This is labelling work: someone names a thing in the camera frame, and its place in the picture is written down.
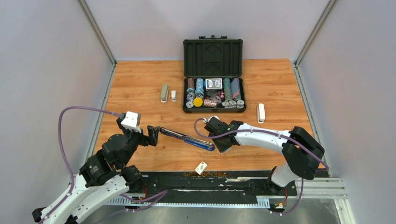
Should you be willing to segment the blue stapler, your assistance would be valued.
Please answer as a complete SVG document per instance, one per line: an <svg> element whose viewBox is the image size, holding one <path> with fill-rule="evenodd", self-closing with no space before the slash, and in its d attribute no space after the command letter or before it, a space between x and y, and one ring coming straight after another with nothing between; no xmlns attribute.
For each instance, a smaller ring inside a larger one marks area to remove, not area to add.
<svg viewBox="0 0 396 224"><path fill-rule="evenodd" d="M173 138L177 138L182 140L184 143L187 143L189 145L195 146L195 147L199 147L201 149L204 149L206 151L214 151L215 150L215 145L213 143L207 142L207 141L203 141L203 140L199 140L197 138L193 138L191 136L188 136L186 134L183 133L179 133L164 127L160 128L160 133L173 137Z"/></svg>

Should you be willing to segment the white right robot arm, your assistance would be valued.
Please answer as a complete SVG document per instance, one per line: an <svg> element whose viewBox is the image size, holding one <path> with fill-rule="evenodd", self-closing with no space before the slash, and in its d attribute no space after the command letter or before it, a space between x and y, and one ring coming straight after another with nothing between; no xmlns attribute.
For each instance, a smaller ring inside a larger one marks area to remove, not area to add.
<svg viewBox="0 0 396 224"><path fill-rule="evenodd" d="M277 131L235 120L227 124L216 116L202 121L208 132L206 138L212 139L222 154L232 146L254 146L284 156L285 163L274 167L268 176L267 190L273 195L280 194L296 179L313 180L320 164L328 168L322 160L325 149L302 127Z"/></svg>

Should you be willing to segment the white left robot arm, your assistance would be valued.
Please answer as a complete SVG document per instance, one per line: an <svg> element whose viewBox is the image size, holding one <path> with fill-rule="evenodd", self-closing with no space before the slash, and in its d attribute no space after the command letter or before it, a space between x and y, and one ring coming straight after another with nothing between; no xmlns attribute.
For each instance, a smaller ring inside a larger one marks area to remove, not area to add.
<svg viewBox="0 0 396 224"><path fill-rule="evenodd" d="M115 196L142 189L142 174L135 165L127 164L138 146L157 145L160 127L148 126L148 134L144 135L139 127L124 127L121 118L117 124L122 133L102 144L73 177L74 184L50 206L32 212L36 223L80 224Z"/></svg>

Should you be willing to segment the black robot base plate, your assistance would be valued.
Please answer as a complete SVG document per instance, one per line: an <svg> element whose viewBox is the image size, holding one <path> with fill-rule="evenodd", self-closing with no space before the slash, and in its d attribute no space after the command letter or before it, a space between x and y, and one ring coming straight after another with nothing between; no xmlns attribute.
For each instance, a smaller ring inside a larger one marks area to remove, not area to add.
<svg viewBox="0 0 396 224"><path fill-rule="evenodd" d="M268 170L262 171L205 171L143 172L136 187L126 193L132 197L149 197L162 191L167 194L162 203L184 204L254 204L257 197L274 197L283 201L297 196L294 182L286 189L270 190Z"/></svg>

